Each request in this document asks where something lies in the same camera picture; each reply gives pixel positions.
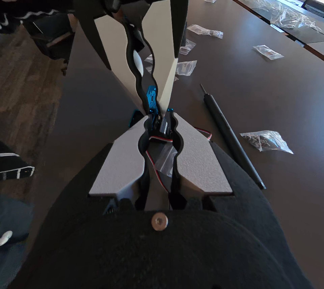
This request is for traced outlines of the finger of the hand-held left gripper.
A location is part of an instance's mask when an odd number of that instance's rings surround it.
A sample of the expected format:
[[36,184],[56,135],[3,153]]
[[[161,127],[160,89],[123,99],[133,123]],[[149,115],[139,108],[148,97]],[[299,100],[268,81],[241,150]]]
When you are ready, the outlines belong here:
[[129,28],[109,15],[94,20],[110,70],[143,115],[149,114],[149,105],[142,88],[144,68],[139,54],[128,37]]
[[170,0],[153,2],[142,19],[144,40],[152,51],[152,75],[157,86],[157,104],[166,113],[178,59],[175,58]]

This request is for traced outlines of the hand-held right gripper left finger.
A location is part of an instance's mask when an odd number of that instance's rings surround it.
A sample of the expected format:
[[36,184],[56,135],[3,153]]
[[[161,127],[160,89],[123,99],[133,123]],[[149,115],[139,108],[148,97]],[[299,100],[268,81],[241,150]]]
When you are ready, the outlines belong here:
[[139,150],[140,137],[147,132],[149,116],[117,138],[89,191],[89,196],[138,198],[139,183],[144,175],[145,160]]

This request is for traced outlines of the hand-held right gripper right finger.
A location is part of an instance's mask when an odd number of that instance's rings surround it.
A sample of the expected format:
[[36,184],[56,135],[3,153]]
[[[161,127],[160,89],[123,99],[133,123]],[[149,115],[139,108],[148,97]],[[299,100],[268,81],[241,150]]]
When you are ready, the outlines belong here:
[[177,156],[180,194],[183,197],[231,195],[232,188],[208,138],[177,113],[173,115],[182,146]]

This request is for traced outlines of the blue bracket servo assembly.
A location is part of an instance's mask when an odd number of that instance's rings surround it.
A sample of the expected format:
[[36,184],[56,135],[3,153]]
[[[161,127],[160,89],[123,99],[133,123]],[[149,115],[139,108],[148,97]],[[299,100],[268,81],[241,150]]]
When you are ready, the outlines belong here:
[[150,115],[152,116],[152,130],[150,139],[171,143],[173,141],[173,132],[171,128],[170,113],[173,110],[167,109],[167,113],[164,117],[160,115],[156,104],[156,87],[154,85],[150,85],[148,87],[146,96],[149,104]]

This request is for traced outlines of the dark brown desk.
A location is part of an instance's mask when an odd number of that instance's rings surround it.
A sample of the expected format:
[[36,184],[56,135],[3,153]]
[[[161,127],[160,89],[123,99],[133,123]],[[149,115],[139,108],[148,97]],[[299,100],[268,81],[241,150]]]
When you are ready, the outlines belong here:
[[[192,126],[212,132],[227,151],[199,84],[213,95],[264,182],[298,264],[315,288],[323,288],[323,60],[233,0],[190,0],[191,24],[224,36],[187,33],[196,46],[179,60],[197,64],[175,81],[170,106]],[[253,49],[257,45],[284,58],[269,60]],[[64,186],[127,130],[134,109],[78,27],[54,128],[36,167],[30,246]],[[294,154],[260,152],[240,136],[264,130],[280,133]]]

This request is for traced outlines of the clear bag with handwritten mark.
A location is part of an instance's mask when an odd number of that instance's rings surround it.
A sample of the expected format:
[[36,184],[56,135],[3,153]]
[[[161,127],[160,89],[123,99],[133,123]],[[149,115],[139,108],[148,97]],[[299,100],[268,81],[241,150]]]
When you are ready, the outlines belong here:
[[196,64],[197,64],[197,60],[177,63],[176,75],[190,76],[194,71]]

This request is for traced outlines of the clear bag with white label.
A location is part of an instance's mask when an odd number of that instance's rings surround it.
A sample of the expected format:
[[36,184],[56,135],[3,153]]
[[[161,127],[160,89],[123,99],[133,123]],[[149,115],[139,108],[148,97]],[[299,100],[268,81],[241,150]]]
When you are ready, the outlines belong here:
[[167,142],[164,145],[164,148],[162,149],[154,165],[154,168],[158,172],[161,172],[162,174],[168,176],[169,178],[172,178],[174,158],[177,153],[178,152],[173,146],[173,144],[171,142]]

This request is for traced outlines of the long crumpled clear bag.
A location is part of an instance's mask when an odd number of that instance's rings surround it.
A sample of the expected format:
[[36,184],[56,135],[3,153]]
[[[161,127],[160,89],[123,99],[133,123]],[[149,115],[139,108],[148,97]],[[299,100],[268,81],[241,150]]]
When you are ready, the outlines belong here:
[[192,25],[188,26],[187,29],[191,32],[196,33],[197,35],[212,36],[212,37],[217,37],[219,39],[223,39],[223,32],[209,30],[209,29],[203,28],[197,24],[192,24]]

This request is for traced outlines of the black electric screwdriver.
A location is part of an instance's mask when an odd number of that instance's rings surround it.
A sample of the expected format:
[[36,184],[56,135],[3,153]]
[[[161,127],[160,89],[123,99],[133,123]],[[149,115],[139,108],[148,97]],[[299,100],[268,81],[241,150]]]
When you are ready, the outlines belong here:
[[204,102],[208,108],[208,111],[212,116],[213,121],[216,123],[217,128],[220,131],[234,161],[249,175],[250,178],[253,179],[261,190],[265,190],[266,186],[242,148],[216,100],[211,94],[206,92],[201,83],[199,85],[204,93]]

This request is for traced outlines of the dark chair with pale piping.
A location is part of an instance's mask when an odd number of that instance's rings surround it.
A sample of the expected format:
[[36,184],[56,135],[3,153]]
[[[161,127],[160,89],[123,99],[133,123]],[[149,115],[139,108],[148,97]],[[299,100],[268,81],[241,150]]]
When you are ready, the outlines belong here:
[[75,32],[67,13],[55,13],[34,21],[25,21],[23,26],[41,51],[52,60],[63,59],[61,72],[66,76]]

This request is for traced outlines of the clear bag of many screws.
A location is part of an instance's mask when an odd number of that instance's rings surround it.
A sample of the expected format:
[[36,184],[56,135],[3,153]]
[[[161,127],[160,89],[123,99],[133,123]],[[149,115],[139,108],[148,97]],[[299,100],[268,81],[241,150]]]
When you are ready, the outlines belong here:
[[240,133],[240,136],[260,152],[279,150],[294,154],[287,143],[282,139],[280,133],[276,131],[264,130],[252,133]]

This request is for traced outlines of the person's torso striped shirt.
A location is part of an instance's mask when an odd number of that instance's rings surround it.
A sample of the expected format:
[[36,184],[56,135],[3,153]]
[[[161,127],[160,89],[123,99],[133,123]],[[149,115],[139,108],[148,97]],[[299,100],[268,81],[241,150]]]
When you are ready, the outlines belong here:
[[6,144],[0,142],[0,181],[31,177],[35,167],[26,163]]

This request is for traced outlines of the person's legs blue jeans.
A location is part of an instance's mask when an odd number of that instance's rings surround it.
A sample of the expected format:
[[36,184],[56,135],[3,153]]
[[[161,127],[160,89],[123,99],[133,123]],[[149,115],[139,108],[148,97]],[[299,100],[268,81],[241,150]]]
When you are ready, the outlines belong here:
[[33,211],[30,205],[6,195],[0,197],[1,263],[21,255],[29,236]]

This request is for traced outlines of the crumpled clear plastic wrap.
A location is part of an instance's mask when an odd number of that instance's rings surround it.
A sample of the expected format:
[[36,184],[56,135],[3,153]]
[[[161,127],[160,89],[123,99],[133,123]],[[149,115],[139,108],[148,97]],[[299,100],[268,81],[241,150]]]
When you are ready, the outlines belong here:
[[288,7],[277,0],[237,0],[246,7],[261,11],[268,15],[270,24],[278,28],[299,29],[302,27],[311,28],[322,33],[323,30],[309,16]]

